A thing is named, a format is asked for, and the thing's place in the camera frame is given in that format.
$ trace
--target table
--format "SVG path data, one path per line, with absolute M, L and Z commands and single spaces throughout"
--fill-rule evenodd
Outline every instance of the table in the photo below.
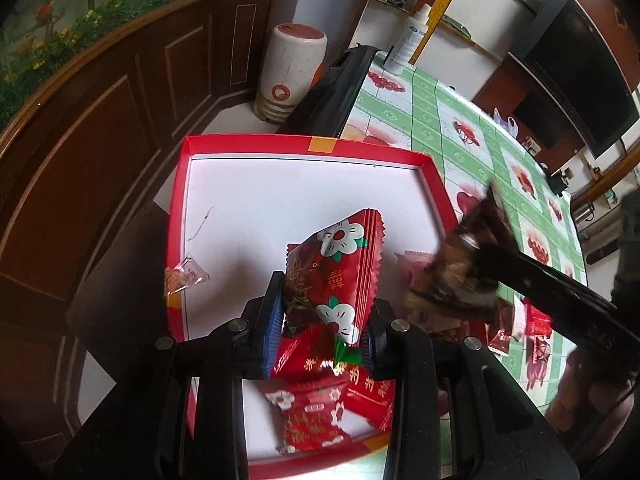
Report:
M 458 218 L 469 201 L 483 196 L 493 181 L 520 249 L 535 257 L 531 244 L 543 249 L 547 264 L 586 285 L 584 261 L 569 211 L 570 196 L 553 195 L 535 160 L 480 108 L 415 67 L 393 76 L 378 54 L 364 80 L 347 123 L 392 146 L 430 155 L 445 183 Z M 500 295 L 518 301 L 519 294 L 502 286 Z M 542 385 L 527 394 L 544 412 L 558 388 L 566 356 L 574 344 L 558 333 L 551 338 L 552 354 Z M 498 356 L 526 389 L 526 350 L 512 340 L 508 356 Z

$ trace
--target wooden shelf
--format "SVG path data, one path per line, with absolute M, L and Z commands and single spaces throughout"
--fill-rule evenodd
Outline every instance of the wooden shelf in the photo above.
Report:
M 379 4 L 382 4 L 382 5 L 386 6 L 386 7 L 391 7 L 392 9 L 395 9 L 395 10 L 397 10 L 399 12 L 402 12 L 404 14 L 407 14 L 407 15 L 411 16 L 411 12 L 409 12 L 408 10 L 399 9 L 398 7 L 390 4 L 389 2 L 386 2 L 385 0 L 370 0 L 370 1 L 377 2 Z M 481 54 L 482 56 L 487 58 L 489 61 L 491 61 L 495 66 L 500 66 L 500 64 L 502 63 L 502 60 L 500 58 L 498 58 L 495 54 L 492 54 L 487 49 L 485 49 L 482 46 L 478 45 L 474 40 L 472 40 L 471 38 L 468 38 L 467 36 L 465 36 L 462 32 L 457 30 L 452 25 L 449 25 L 449 23 L 440 21 L 438 23 L 438 27 L 441 28 L 442 30 L 448 32 L 450 35 L 455 36 L 456 38 L 458 38 L 460 41 L 462 41 L 466 45 L 470 46 L 478 54 Z

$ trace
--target white flower print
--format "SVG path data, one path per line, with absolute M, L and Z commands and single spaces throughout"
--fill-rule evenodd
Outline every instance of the white flower print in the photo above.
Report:
M 340 444 L 343 440 L 344 440 L 344 436 L 338 435 L 333 440 L 325 440 L 322 443 L 322 447 L 332 446 L 333 444 Z
M 331 391 L 329 392 L 329 398 L 331 400 L 340 399 L 340 389 L 339 388 L 331 388 Z
M 338 402 L 335 405 L 335 409 L 331 410 L 331 425 L 340 427 L 340 421 L 342 420 L 342 414 L 344 413 L 344 402 Z
M 288 410 L 291 408 L 291 405 L 296 397 L 294 394 L 285 392 L 284 390 L 280 390 L 277 392 L 273 392 L 272 394 L 266 394 L 269 402 L 274 406 L 278 406 L 281 410 Z
M 354 344 L 360 340 L 360 330 L 353 324 L 356 311 L 349 303 L 339 303 L 333 308 L 328 305 L 318 305 L 316 312 L 322 322 L 337 333 L 345 343 Z
M 333 256 L 337 252 L 352 254 L 358 249 L 356 240 L 364 236 L 364 227 L 360 224 L 350 224 L 345 219 L 318 233 L 318 240 L 322 242 L 320 254 Z

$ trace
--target television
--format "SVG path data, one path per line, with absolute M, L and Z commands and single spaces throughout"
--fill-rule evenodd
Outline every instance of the television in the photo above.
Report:
M 639 118 L 616 59 L 575 0 L 546 0 L 510 55 L 551 95 L 594 156 L 604 153 Z M 523 112 L 530 121 L 536 103 L 527 108 Z M 557 135 L 545 130 L 550 121 L 536 123 L 539 126 L 530 129 L 537 137 Z

